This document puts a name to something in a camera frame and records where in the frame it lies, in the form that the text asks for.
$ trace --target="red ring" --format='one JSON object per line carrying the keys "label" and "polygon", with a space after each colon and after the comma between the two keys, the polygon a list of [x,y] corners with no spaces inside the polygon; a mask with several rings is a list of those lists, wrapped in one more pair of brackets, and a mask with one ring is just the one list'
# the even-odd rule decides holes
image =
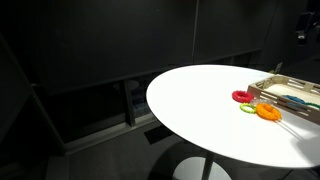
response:
{"label": "red ring", "polygon": [[232,93],[232,98],[240,103],[249,103],[254,96],[246,91],[234,91]]}

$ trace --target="green ring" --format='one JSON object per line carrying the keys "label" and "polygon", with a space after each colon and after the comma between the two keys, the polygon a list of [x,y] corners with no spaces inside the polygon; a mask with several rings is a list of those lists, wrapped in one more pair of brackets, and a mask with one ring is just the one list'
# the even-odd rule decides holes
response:
{"label": "green ring", "polygon": [[306,106],[313,106],[313,107],[316,107],[316,108],[318,108],[320,110],[320,105],[318,105],[318,104],[311,103],[311,102],[306,102],[305,105]]}
{"label": "green ring", "polygon": [[[251,108],[252,110],[247,110],[245,109],[245,107],[249,107]],[[256,113],[256,107],[252,104],[249,104],[249,103],[242,103],[240,104],[240,109],[243,111],[243,112],[246,112],[246,113],[249,113],[249,114],[254,114]]]}

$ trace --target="table base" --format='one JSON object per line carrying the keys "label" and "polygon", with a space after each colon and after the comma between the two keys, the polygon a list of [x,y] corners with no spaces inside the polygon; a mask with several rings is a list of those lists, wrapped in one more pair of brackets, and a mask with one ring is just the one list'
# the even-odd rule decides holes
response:
{"label": "table base", "polygon": [[[172,180],[201,180],[205,158],[191,157],[183,160],[175,169]],[[209,180],[231,180],[227,172],[212,162]]]}

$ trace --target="orange ring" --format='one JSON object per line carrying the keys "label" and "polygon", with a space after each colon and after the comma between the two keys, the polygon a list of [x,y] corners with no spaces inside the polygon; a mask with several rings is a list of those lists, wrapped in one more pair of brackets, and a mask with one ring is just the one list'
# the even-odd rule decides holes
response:
{"label": "orange ring", "polygon": [[270,104],[259,103],[256,106],[256,113],[259,117],[271,121],[281,119],[281,113],[278,109],[272,107]]}

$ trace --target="yellow ring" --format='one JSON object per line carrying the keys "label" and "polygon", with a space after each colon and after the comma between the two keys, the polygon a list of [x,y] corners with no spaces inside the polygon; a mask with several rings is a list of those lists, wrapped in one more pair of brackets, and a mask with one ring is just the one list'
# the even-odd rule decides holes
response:
{"label": "yellow ring", "polygon": [[246,112],[246,113],[250,113],[250,114],[256,113],[256,108],[254,107],[254,105],[249,104],[249,103],[242,103],[242,104],[240,104],[240,109],[241,109],[243,112]]}

